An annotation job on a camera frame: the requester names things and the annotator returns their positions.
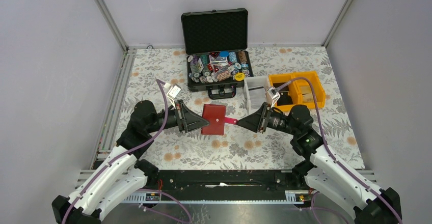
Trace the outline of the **red leather card holder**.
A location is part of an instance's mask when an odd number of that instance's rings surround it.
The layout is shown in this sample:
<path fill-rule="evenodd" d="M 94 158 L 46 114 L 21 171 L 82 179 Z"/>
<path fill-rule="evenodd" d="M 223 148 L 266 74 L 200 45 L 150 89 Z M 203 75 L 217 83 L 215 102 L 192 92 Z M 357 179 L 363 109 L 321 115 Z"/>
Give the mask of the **red leather card holder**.
<path fill-rule="evenodd" d="M 224 135 L 225 124 L 236 125 L 238 119 L 226 116 L 226 106 L 217 104 L 204 104 L 202 118 L 209 125 L 201 129 L 202 135 Z"/>

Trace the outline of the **white plastic bin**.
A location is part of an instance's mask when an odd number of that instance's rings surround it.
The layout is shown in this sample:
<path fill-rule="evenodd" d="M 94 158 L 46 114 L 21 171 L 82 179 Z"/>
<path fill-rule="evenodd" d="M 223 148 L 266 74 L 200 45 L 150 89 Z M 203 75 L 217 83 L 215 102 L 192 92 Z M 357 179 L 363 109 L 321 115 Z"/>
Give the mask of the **white plastic bin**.
<path fill-rule="evenodd" d="M 244 96 L 246 98 L 247 115 L 257 111 L 262 103 L 273 106 L 273 100 L 267 89 L 271 86 L 268 76 L 246 77 L 244 80 Z"/>

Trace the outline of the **yellow bin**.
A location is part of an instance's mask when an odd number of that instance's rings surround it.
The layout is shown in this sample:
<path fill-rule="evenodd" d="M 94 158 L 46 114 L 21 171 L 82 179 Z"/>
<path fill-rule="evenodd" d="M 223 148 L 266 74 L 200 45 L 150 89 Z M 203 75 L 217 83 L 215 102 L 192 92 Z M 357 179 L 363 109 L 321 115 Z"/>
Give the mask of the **yellow bin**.
<path fill-rule="evenodd" d="M 278 87 L 282 86 L 286 82 L 293 80 L 294 74 L 293 73 L 275 74 L 275 75 L 269 75 L 268 78 L 269 78 L 270 85 L 272 85 L 277 89 Z M 288 92 L 293 100 L 292 105 L 285 105 L 285 106 L 277 106 L 277 102 L 276 102 L 275 107 L 281 110 L 282 112 L 289 112 L 294 105 L 298 105 L 302 102 L 300 89 L 296 87 L 296 83 L 294 81 L 279 91 L 279 93 L 282 92 Z"/>
<path fill-rule="evenodd" d="M 292 77 L 300 78 L 289 85 L 294 105 L 302 104 L 309 109 L 314 109 L 315 103 L 312 94 L 312 91 L 314 91 L 318 108 L 324 108 L 326 93 L 315 71 L 293 73 Z"/>

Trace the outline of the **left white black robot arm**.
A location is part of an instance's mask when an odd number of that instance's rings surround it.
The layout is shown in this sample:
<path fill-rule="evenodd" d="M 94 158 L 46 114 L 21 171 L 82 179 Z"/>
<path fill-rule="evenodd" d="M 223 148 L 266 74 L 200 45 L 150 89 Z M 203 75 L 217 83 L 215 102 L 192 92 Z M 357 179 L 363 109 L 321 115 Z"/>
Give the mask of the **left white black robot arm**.
<path fill-rule="evenodd" d="M 141 156 L 163 129 L 177 127 L 190 132 L 209 122 L 175 101 L 157 113 L 149 100 L 138 102 L 126 129 L 105 161 L 69 196 L 57 196 L 51 206 L 57 223 L 101 223 L 124 199 L 158 182 L 158 168 Z"/>

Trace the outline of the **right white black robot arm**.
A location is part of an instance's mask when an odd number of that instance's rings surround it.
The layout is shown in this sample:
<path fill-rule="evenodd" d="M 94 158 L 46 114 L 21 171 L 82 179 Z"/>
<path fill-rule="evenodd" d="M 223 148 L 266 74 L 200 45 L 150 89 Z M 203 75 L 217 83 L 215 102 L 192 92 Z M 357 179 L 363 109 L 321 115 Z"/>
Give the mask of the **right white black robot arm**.
<path fill-rule="evenodd" d="M 324 137 L 312 127 L 305 105 L 295 105 L 289 114 L 263 103 L 259 110 L 237 121 L 237 125 L 264 133 L 271 128 L 293 136 L 290 144 L 304 158 L 292 170 L 296 188 L 308 186 L 339 205 L 355 223 L 401 223 L 399 194 L 383 189 L 361 175 L 332 152 Z"/>

